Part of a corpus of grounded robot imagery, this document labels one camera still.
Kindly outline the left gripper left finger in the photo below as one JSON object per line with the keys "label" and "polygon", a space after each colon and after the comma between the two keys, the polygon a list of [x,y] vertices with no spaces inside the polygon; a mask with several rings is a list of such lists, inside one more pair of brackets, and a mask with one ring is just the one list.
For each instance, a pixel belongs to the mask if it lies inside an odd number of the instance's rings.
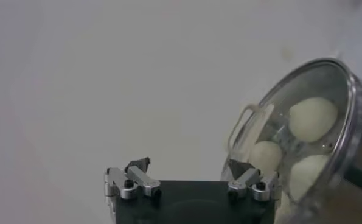
{"label": "left gripper left finger", "polygon": [[161,182],[147,175],[151,163],[149,157],[133,160],[124,169],[109,167],[104,174],[104,196],[106,204],[113,204],[116,197],[134,200],[137,193],[150,199],[154,204],[161,200]]}

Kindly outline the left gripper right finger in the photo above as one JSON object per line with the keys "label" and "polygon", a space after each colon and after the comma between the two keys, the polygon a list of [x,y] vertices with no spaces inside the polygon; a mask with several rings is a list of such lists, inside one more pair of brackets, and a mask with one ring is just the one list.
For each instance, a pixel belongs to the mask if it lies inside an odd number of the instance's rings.
{"label": "left gripper right finger", "polygon": [[233,180],[228,181],[228,194],[233,200],[245,197],[248,192],[256,201],[280,200],[277,172],[265,175],[250,163],[234,159],[228,160],[228,168],[233,177]]}

